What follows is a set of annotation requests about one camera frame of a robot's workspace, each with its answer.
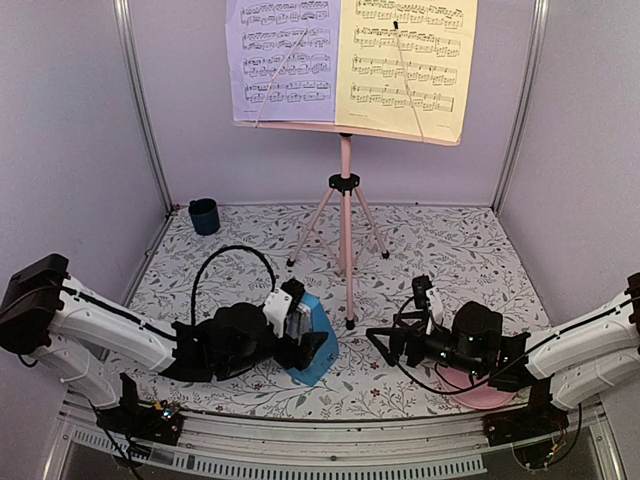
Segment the yellow sheet music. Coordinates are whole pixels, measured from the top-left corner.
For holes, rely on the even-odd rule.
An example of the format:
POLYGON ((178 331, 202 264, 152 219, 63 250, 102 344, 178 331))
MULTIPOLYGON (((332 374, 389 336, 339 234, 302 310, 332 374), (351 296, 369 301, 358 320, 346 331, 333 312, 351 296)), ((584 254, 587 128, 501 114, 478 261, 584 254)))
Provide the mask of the yellow sheet music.
POLYGON ((342 2, 336 124, 457 144, 478 7, 476 1, 342 2))

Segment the left aluminium frame post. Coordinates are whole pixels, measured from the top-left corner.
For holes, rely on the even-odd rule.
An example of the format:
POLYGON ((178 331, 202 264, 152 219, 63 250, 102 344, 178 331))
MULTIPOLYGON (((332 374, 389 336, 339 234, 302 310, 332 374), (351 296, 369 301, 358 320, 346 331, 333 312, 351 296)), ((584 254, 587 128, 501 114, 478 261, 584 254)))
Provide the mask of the left aluminium frame post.
POLYGON ((142 141, 163 210, 165 211, 165 215, 169 216, 173 212, 174 203, 171 197, 166 173, 161 162, 151 116, 146 102, 143 79, 135 43, 130 1, 115 0, 113 2, 113 6, 125 71, 132 93, 135 114, 140 128, 142 141))

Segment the pink plate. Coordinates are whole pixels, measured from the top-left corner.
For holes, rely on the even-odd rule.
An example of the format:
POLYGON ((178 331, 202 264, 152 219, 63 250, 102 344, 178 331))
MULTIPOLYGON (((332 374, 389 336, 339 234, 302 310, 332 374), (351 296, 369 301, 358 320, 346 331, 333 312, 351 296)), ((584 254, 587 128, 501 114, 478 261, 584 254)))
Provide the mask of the pink plate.
MULTIPOLYGON (((438 366, 438 373, 441 388, 446 392, 454 392, 478 383, 475 377, 469 377, 466 372, 453 368, 438 366)), ((514 392, 499 391, 484 384, 466 393, 450 395, 448 399, 471 409, 491 410, 507 405, 515 396, 514 392)))

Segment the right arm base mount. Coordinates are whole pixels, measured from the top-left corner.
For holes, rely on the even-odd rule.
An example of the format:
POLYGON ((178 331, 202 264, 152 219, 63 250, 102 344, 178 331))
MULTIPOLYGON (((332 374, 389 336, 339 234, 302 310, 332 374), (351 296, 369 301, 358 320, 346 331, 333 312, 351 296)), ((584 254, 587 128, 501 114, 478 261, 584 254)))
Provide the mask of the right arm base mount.
POLYGON ((550 403, 487 414, 483 433, 490 446, 499 446, 560 432, 569 426, 567 413, 550 403))

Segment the purple sheet music paper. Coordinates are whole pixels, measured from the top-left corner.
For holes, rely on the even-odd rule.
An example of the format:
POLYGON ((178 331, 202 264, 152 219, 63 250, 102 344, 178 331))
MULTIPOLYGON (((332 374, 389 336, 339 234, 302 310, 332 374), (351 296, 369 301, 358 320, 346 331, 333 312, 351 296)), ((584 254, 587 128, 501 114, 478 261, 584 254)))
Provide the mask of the purple sheet music paper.
POLYGON ((335 120, 339 1, 226 3, 236 122, 335 120))

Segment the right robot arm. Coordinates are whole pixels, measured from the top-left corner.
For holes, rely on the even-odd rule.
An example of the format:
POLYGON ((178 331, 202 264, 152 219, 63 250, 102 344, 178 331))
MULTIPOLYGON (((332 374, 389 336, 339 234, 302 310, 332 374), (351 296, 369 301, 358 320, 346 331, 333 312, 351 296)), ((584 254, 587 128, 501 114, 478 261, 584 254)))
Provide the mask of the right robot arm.
POLYGON ((443 306, 428 276, 413 279, 412 312, 399 310, 389 327, 369 328, 367 339, 390 366, 406 373, 425 360, 463 372, 470 385, 451 384, 446 396, 461 396, 487 385, 517 392, 543 387, 517 415, 517 427, 537 436, 552 424, 556 409, 568 411, 615 386, 639 368, 639 277, 602 307, 560 326, 503 333, 503 317, 469 301, 451 327, 440 325, 443 306))

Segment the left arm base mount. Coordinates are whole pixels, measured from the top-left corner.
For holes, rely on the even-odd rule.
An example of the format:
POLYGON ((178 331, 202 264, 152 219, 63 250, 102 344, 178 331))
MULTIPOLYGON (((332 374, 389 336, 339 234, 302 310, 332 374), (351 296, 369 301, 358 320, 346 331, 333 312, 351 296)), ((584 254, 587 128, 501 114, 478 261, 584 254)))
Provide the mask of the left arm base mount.
POLYGON ((184 417, 180 406, 166 400, 153 405, 119 405, 98 409, 97 424, 128 439, 146 440, 176 446, 181 436, 184 417))

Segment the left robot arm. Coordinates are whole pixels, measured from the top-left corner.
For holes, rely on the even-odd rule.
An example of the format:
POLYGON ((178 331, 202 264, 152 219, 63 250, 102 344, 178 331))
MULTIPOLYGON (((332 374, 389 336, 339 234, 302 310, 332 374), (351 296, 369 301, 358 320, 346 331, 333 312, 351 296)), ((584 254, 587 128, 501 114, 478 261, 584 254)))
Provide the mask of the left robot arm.
POLYGON ((291 279, 260 305, 219 308, 210 319, 181 323, 136 314, 85 287, 50 254, 14 273, 1 303, 1 347, 58 370, 128 434, 148 426, 148 412, 126 396, 86 343, 119 353, 164 378, 226 381, 274 360, 296 382, 315 385, 338 356, 335 332, 319 300, 291 279))

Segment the front aluminium rail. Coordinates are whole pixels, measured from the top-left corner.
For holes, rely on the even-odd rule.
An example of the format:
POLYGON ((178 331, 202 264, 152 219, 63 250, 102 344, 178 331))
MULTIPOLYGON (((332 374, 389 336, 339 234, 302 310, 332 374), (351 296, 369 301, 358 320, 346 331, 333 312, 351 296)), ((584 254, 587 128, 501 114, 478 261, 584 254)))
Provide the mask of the front aluminium rail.
POLYGON ((294 421, 186 412, 176 445, 127 440, 68 398, 56 421, 49 479, 622 479, 602 406, 571 414, 559 461, 553 436, 493 446, 478 413, 294 421))

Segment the blue metronome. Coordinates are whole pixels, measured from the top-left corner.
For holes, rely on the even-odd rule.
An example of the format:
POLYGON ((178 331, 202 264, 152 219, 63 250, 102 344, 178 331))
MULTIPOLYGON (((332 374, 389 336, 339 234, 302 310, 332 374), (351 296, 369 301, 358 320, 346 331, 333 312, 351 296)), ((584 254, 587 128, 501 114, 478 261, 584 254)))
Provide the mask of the blue metronome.
POLYGON ((336 334, 320 301, 305 293, 286 323, 286 333, 294 344, 311 352, 304 368, 292 366, 286 373, 295 381, 314 386, 328 372, 338 357, 336 334))

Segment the dark blue cup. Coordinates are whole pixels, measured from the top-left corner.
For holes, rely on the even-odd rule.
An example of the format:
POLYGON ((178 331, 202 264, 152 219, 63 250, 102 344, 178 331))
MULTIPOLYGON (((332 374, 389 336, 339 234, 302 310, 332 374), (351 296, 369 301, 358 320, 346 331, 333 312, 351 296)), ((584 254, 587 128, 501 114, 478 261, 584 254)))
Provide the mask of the dark blue cup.
POLYGON ((217 202, 212 198, 191 200, 188 213, 195 232, 201 236, 209 236, 220 229, 217 202))

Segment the pink music stand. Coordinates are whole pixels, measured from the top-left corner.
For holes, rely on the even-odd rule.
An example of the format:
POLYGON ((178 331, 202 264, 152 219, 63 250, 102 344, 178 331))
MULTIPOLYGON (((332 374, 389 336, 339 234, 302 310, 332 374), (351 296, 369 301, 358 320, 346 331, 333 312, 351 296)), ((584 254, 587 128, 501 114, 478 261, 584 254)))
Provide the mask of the pink music stand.
POLYGON ((315 226, 320 215, 328 205, 333 195, 340 198, 340 246, 338 256, 338 272, 346 278, 346 319, 345 327, 348 330, 355 328, 356 314, 354 310, 354 254, 353 254, 353 234, 352 234, 352 200, 356 199, 360 204, 366 219, 371 228, 371 234, 377 243, 381 257, 387 259, 389 250, 382 239, 377 224, 369 208, 368 202, 360 186, 360 177, 352 171, 352 138, 355 135, 388 138, 393 140, 404 140, 419 142, 428 145, 438 145, 452 147, 460 144, 459 140, 437 140, 435 138, 415 136, 402 133, 383 132, 380 130, 366 129, 352 126, 338 126, 330 122, 291 122, 291 121, 235 121, 238 127, 254 129, 278 129, 295 131, 314 131, 321 133, 337 134, 340 139, 340 172, 328 179, 328 188, 318 204, 314 214, 301 234, 295 248, 287 258, 287 266, 293 267, 311 233, 315 231, 315 226))

